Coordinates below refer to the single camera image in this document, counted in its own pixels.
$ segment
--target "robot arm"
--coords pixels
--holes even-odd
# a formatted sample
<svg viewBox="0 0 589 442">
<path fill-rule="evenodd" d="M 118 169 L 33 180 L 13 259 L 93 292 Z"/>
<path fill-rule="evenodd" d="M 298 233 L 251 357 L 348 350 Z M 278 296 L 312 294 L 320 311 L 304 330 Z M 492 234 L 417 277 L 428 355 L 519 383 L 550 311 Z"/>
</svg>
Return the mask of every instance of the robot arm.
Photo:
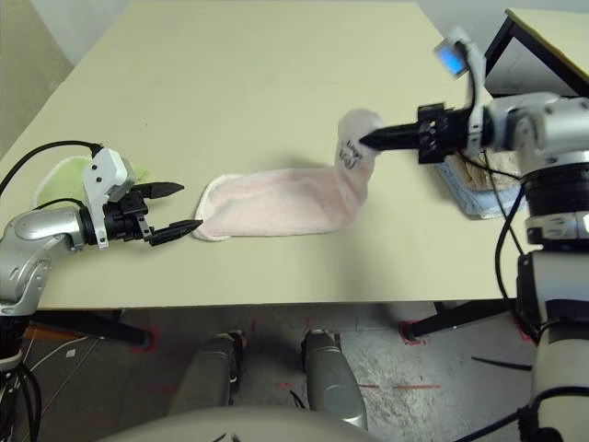
<svg viewBox="0 0 589 442">
<path fill-rule="evenodd" d="M 483 95 L 485 91 L 486 60 L 479 47 L 461 28 L 450 31 L 435 53 L 446 69 L 455 77 L 468 72 L 468 99 L 465 118 L 468 118 L 468 137 L 465 151 L 474 156 L 480 151 L 483 128 Z"/>
<path fill-rule="evenodd" d="M 133 186 L 133 169 L 111 149 L 94 155 L 83 178 L 89 207 L 26 212 L 8 223 L 0 240 L 0 373 L 20 363 L 20 342 L 29 317 L 61 258 L 86 244 L 105 249 L 115 239 L 142 239 L 156 246 L 202 223 L 186 220 L 158 230 L 150 227 L 144 199 L 165 197 L 183 187 L 173 182 Z"/>
<path fill-rule="evenodd" d="M 456 42 L 442 44 L 446 65 L 454 65 L 447 60 L 457 54 L 464 64 L 469 59 Z M 454 74 L 464 72 L 459 67 Z M 469 74 L 471 88 L 482 87 L 482 79 Z M 360 142 L 377 150 L 417 149 L 420 163 L 441 162 L 458 152 L 469 156 L 479 152 L 473 150 L 477 135 L 470 111 L 446 109 L 442 103 L 421 106 L 415 123 L 379 129 Z M 482 108 L 479 139 L 482 147 L 518 153 L 530 210 L 528 242 L 542 246 L 518 263 L 518 309 L 539 335 L 531 401 L 520 419 L 522 440 L 584 441 L 589 419 L 589 99 L 549 93 L 495 99 Z"/>
</svg>

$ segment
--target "beige table surface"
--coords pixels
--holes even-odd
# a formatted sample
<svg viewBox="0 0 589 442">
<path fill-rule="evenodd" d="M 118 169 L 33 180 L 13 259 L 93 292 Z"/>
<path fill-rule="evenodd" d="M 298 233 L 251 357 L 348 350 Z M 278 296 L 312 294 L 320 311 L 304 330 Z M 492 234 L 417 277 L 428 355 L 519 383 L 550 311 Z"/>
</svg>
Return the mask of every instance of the beige table surface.
<svg viewBox="0 0 589 442">
<path fill-rule="evenodd" d="M 131 4 L 3 158 L 0 173 L 46 142 L 102 142 L 154 180 L 186 186 L 150 203 L 148 221 L 162 227 L 191 218 L 220 174 L 331 165 L 337 121 L 352 108 L 394 124 L 413 121 L 421 104 L 462 105 L 465 80 L 455 81 L 433 55 L 440 40 L 414 4 Z M 53 149 L 23 168 L 0 203 L 2 225 L 30 209 L 58 160 L 80 153 Z M 41 306 L 493 298 L 501 223 L 469 220 L 414 152 L 388 152 L 377 159 L 368 201 L 349 231 L 88 248 L 56 266 Z M 513 291 L 511 244 L 504 262 Z"/>
<path fill-rule="evenodd" d="M 509 8 L 507 15 L 589 81 L 589 14 Z"/>
</svg>

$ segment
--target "floor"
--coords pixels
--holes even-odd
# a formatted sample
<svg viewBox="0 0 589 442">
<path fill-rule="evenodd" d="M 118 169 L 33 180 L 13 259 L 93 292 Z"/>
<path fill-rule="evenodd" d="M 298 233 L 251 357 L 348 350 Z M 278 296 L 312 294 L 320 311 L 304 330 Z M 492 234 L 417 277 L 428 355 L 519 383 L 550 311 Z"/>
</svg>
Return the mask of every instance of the floor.
<svg viewBox="0 0 589 442">
<path fill-rule="evenodd" d="M 529 373 L 470 359 L 533 361 L 534 345 L 522 338 L 509 316 L 439 332 L 417 345 L 404 343 L 398 323 L 433 313 L 433 304 L 425 302 L 127 311 L 125 322 L 156 330 L 156 348 L 137 353 L 125 344 L 88 339 L 48 359 L 36 370 L 49 405 L 40 440 L 95 441 L 163 416 L 198 345 L 235 327 L 248 336 L 235 405 L 294 407 L 289 389 L 306 399 L 299 349 L 309 326 L 341 333 L 343 352 L 362 385 L 369 431 L 382 440 L 454 440 L 527 401 Z M 35 342 L 29 364 L 60 343 Z M 75 355 L 67 355 L 72 349 Z M 26 430 L 22 421 L 16 441 Z M 481 439 L 507 440 L 519 440 L 515 425 Z"/>
</svg>

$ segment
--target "cable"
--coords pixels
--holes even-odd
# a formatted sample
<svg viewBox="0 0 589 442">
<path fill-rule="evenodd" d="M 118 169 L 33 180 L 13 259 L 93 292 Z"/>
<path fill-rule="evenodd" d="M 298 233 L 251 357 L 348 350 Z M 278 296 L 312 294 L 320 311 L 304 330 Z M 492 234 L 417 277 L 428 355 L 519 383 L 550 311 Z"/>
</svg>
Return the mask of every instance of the cable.
<svg viewBox="0 0 589 442">
<path fill-rule="evenodd" d="M 471 166 L 474 166 L 475 168 L 479 168 L 479 169 L 483 169 L 486 172 L 490 172 L 490 173 L 495 173 L 497 175 L 503 175 L 504 177 L 509 177 L 509 178 L 513 178 L 514 180 L 520 180 L 521 177 L 518 177 L 517 175 L 514 175 L 513 173 L 509 173 L 509 172 L 504 172 L 502 170 L 497 170 L 497 169 L 491 169 L 489 166 L 483 166 L 479 163 L 477 163 L 476 161 L 473 161 L 472 159 L 470 159 L 469 157 L 467 157 L 461 150 L 458 150 L 458 154 L 460 155 L 460 157 L 462 159 L 464 159 L 468 164 L 470 164 Z"/>
<path fill-rule="evenodd" d="M 51 149 L 53 147 L 58 147 L 61 145 L 83 145 L 85 147 L 88 147 L 92 151 L 92 157 L 95 154 L 97 154 L 100 151 L 100 149 L 102 148 L 102 145 L 99 145 L 97 143 L 89 143 L 88 141 L 79 141 L 79 140 L 54 141 L 54 142 L 48 143 L 46 145 L 40 145 L 39 147 L 28 152 L 23 158 L 21 158 L 18 161 L 17 164 L 15 164 L 12 167 L 11 170 L 8 171 L 8 173 L 6 174 L 6 176 L 4 177 L 2 182 L 0 182 L 0 196 L 2 195 L 2 193 L 4 193 L 4 190 L 6 189 L 6 186 L 8 185 L 10 180 L 12 180 L 14 178 L 14 176 L 17 174 L 18 170 L 20 168 L 22 168 L 27 161 L 29 161 L 35 155 L 37 155 L 45 150 Z"/>
<path fill-rule="evenodd" d="M 487 425 L 484 428 L 475 431 L 474 433 L 470 433 L 467 436 L 460 437 L 454 442 L 471 442 L 473 440 L 477 440 L 480 437 L 486 436 L 492 433 L 493 431 L 498 430 L 499 428 L 503 428 L 504 426 L 511 424 L 512 422 L 515 422 L 519 417 L 519 413 L 520 411 L 517 410 L 515 413 L 511 413 L 510 415 L 503 417 L 503 419 L 500 419 L 499 421 L 494 422 L 491 425 Z"/>
<path fill-rule="evenodd" d="M 487 169 L 488 169 L 490 162 L 489 162 L 489 157 L 487 156 L 487 149 L 482 151 L 482 155 L 485 158 L 485 164 L 487 165 Z M 491 181 L 491 187 L 493 188 L 493 193 L 495 194 L 495 199 L 497 200 L 497 204 L 499 205 L 499 208 L 501 209 L 503 219 L 505 221 L 507 221 L 507 214 L 505 213 L 505 208 L 503 207 L 503 201 L 501 201 L 501 198 L 499 197 L 499 192 L 497 192 L 497 185 L 495 184 L 495 179 L 493 178 L 493 174 L 490 172 L 487 172 L 487 173 L 489 174 L 489 180 Z M 519 251 L 520 256 L 523 256 L 524 249 L 522 249 L 521 244 L 517 240 L 517 236 L 515 235 L 515 232 L 512 229 L 511 225 L 509 226 L 509 233 L 511 234 L 512 239 L 514 240 L 514 244 L 517 247 L 517 251 Z"/>
<path fill-rule="evenodd" d="M 532 326 L 532 324 L 530 324 L 530 322 L 524 316 L 520 315 L 517 312 L 515 307 L 510 302 L 509 296 L 507 295 L 507 290 L 505 289 L 505 285 L 503 284 L 502 271 L 501 271 L 501 252 L 502 252 L 503 244 L 505 242 L 505 237 L 507 236 L 507 232 L 509 231 L 509 227 L 512 224 L 512 221 L 514 220 L 515 214 L 517 213 L 517 209 L 519 208 L 519 204 L 522 202 L 523 198 L 524 198 L 524 188 L 520 188 L 519 193 L 517 194 L 517 197 L 515 198 L 514 205 L 512 206 L 512 210 L 509 212 L 509 215 L 505 219 L 505 222 L 503 223 L 503 227 L 501 229 L 501 233 L 499 234 L 499 237 L 497 238 L 497 245 L 495 246 L 495 277 L 497 279 L 497 285 L 499 286 L 499 291 L 501 292 L 501 295 L 502 295 L 503 299 L 505 300 L 505 303 L 507 304 L 507 308 L 509 309 L 511 314 L 514 316 L 515 321 L 520 324 L 520 326 L 522 327 L 522 330 L 537 345 L 537 343 L 538 343 L 537 330 Z"/>
<path fill-rule="evenodd" d="M 489 364 L 491 366 L 500 366 L 501 368 L 511 368 L 512 370 L 531 371 L 532 366 L 526 364 L 514 364 L 512 362 L 493 361 L 492 359 L 485 359 L 484 357 L 471 356 L 470 359 L 483 364 Z"/>
<path fill-rule="evenodd" d="M 563 386 L 544 390 L 534 398 L 531 407 L 537 409 L 542 401 L 559 396 L 582 396 L 589 398 L 589 388 L 578 386 Z"/>
<path fill-rule="evenodd" d="M 35 442 L 37 440 L 37 431 L 36 431 L 36 421 L 35 421 L 35 414 L 33 412 L 32 402 L 30 400 L 29 394 L 29 387 L 27 387 L 27 383 L 25 382 L 25 376 L 20 368 L 17 369 L 17 377 L 20 381 L 20 389 L 22 390 L 22 395 L 25 398 L 25 404 L 27 406 L 27 417 L 29 419 L 29 434 L 30 434 L 30 442 Z"/>
<path fill-rule="evenodd" d="M 52 405 L 53 401 L 55 401 L 55 398 L 57 398 L 57 396 L 59 395 L 59 393 L 62 392 L 62 390 L 67 385 L 67 383 L 74 377 L 77 370 L 79 370 L 80 367 L 86 362 L 86 360 L 88 359 L 88 357 L 90 356 L 90 354 L 96 348 L 96 346 L 98 345 L 98 343 L 100 341 L 101 341 L 100 339 L 96 339 L 96 341 L 94 341 L 94 343 L 90 346 L 90 348 L 88 348 L 88 350 L 86 351 L 86 353 L 84 354 L 84 356 L 82 357 L 80 362 L 78 362 L 77 366 L 74 367 L 74 369 L 68 375 L 68 377 L 65 379 L 65 381 L 62 382 L 62 385 L 60 385 L 59 388 L 53 393 L 53 395 L 50 397 L 50 399 L 47 401 L 47 403 L 43 407 L 42 411 L 40 412 L 39 421 L 40 421 L 41 417 L 43 417 L 45 415 L 47 410 L 49 410 L 49 407 Z M 26 433 L 25 436 L 22 439 L 20 439 L 20 442 L 24 442 L 28 436 L 29 436 L 29 433 Z"/>
<path fill-rule="evenodd" d="M 305 409 L 305 404 L 303 403 L 303 401 L 301 401 L 301 398 L 298 396 L 298 394 L 296 394 L 293 390 L 289 390 L 289 393 L 291 393 L 291 395 L 293 396 L 294 399 L 294 406 L 296 408 L 302 408 Z"/>
<path fill-rule="evenodd" d="M 49 201 L 47 203 L 44 203 L 44 204 L 41 204 L 41 205 L 35 207 L 34 210 L 44 209 L 45 207 L 47 207 L 49 205 L 53 205 L 53 204 L 57 204 L 57 203 L 74 203 L 80 209 L 86 208 L 86 206 L 84 205 L 84 203 L 82 203 L 80 200 L 76 200 L 76 198 L 57 198 L 56 200 L 51 200 L 51 201 Z"/>
<path fill-rule="evenodd" d="M 20 369 L 21 371 L 24 373 L 25 375 L 25 379 L 28 379 L 30 382 L 30 385 L 33 388 L 33 393 L 34 393 L 34 398 L 35 398 L 35 435 L 37 435 L 37 437 L 39 436 L 39 429 L 40 429 L 40 416 L 41 416 L 41 394 L 40 394 L 40 385 L 39 385 L 39 381 L 37 380 L 37 378 L 35 377 L 35 375 L 33 375 L 32 371 L 29 370 L 29 368 L 27 366 L 25 366 L 24 364 L 20 365 Z"/>
<path fill-rule="evenodd" d="M 470 104 L 468 105 L 468 114 L 467 120 L 470 118 L 470 114 L 472 110 L 475 108 L 475 103 L 477 102 L 477 88 L 475 85 L 475 76 L 472 75 L 472 66 L 468 61 L 468 48 L 467 45 L 464 44 L 462 41 L 457 41 L 455 44 L 456 48 L 462 55 L 462 59 L 464 60 L 465 65 L 467 66 L 468 70 L 468 82 L 470 83 L 470 90 L 472 90 L 472 97 L 470 97 Z"/>
<path fill-rule="evenodd" d="M 42 357 L 39 362 L 37 362 L 31 369 L 30 371 L 35 371 L 43 362 L 45 362 L 47 359 L 49 359 L 50 357 L 52 357 L 53 355 L 55 355 L 57 352 L 59 352 L 62 348 L 67 347 L 68 345 L 71 345 L 73 343 L 81 343 L 82 341 L 85 341 L 86 339 L 88 339 L 87 336 L 82 336 L 81 338 L 78 339 L 73 339 L 72 341 L 68 341 L 66 343 L 62 343 L 59 347 L 55 348 L 54 350 L 50 351 L 48 354 L 46 354 L 44 357 Z"/>
<path fill-rule="evenodd" d="M 29 353 L 30 353 L 30 347 L 33 346 L 33 343 L 35 342 L 35 338 L 37 337 L 37 331 L 38 329 L 35 328 L 35 331 L 33 332 L 33 336 L 32 338 L 30 338 L 30 343 L 29 343 L 29 347 L 27 347 L 27 352 L 25 353 L 25 357 L 22 359 L 22 362 L 27 362 L 27 358 L 29 357 Z"/>
</svg>

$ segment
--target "table leg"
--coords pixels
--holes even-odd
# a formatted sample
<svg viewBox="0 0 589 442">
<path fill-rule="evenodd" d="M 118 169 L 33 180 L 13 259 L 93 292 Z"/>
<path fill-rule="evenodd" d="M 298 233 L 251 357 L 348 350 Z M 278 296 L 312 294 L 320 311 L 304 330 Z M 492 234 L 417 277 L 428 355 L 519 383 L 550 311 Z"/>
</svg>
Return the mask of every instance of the table leg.
<svg viewBox="0 0 589 442">
<path fill-rule="evenodd" d="M 503 313 L 507 309 L 503 299 L 469 301 L 454 308 L 438 309 L 438 313 L 429 318 L 405 324 L 401 333 L 409 341 L 417 341 L 424 334 L 454 328 L 475 320 L 484 320 Z"/>
<path fill-rule="evenodd" d="M 485 52 L 485 58 L 487 59 L 486 75 L 489 75 L 491 69 L 497 64 L 499 57 L 501 57 L 503 51 L 512 40 L 512 28 L 514 27 L 514 21 L 509 17 L 505 19 L 499 32 L 489 45 L 489 48 Z"/>
<path fill-rule="evenodd" d="M 130 343 L 147 348 L 153 341 L 149 331 L 122 324 L 117 320 L 102 318 L 87 311 L 37 311 L 31 322 L 54 329 L 78 332 L 98 338 Z"/>
</svg>

